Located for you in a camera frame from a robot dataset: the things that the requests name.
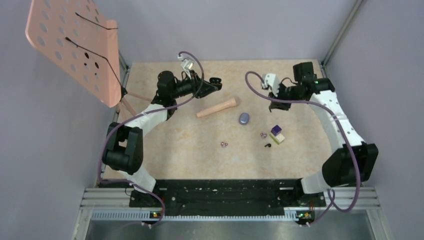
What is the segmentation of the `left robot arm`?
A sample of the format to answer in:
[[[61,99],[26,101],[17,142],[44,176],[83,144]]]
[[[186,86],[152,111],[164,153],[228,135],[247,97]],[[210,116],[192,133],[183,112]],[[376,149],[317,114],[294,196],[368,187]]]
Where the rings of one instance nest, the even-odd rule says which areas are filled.
[[[102,154],[101,161],[122,174],[141,192],[141,200],[149,207],[160,202],[160,193],[155,190],[156,180],[148,173],[143,164],[144,137],[156,126],[169,120],[178,104],[176,99],[192,95],[204,98],[222,89],[222,80],[211,77],[204,80],[194,70],[189,70],[182,80],[165,70],[157,76],[157,90],[148,107],[136,119],[125,124],[113,122],[109,125],[110,136]]]

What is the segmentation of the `black earbud charging case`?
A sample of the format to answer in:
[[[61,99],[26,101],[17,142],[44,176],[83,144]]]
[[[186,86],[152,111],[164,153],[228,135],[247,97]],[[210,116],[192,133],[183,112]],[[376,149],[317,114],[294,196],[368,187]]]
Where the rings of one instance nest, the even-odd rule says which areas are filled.
[[[219,85],[219,84],[222,84],[222,79],[221,78],[219,78],[219,77],[211,77],[210,79],[209,79],[209,83],[210,84],[214,84],[214,85]]]

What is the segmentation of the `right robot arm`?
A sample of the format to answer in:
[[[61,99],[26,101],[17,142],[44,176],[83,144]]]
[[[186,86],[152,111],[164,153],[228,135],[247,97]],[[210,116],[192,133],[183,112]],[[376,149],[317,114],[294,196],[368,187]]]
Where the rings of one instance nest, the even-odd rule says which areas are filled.
[[[356,132],[345,115],[334,85],[328,78],[319,78],[312,62],[301,62],[293,66],[294,84],[285,86],[274,73],[263,75],[261,87],[269,90],[272,98],[269,110],[287,111],[292,101],[310,102],[326,133],[331,156],[321,170],[298,182],[299,189],[293,192],[293,200],[299,206],[307,206],[315,193],[332,187],[356,184],[369,180],[379,150],[374,143],[366,141]]]

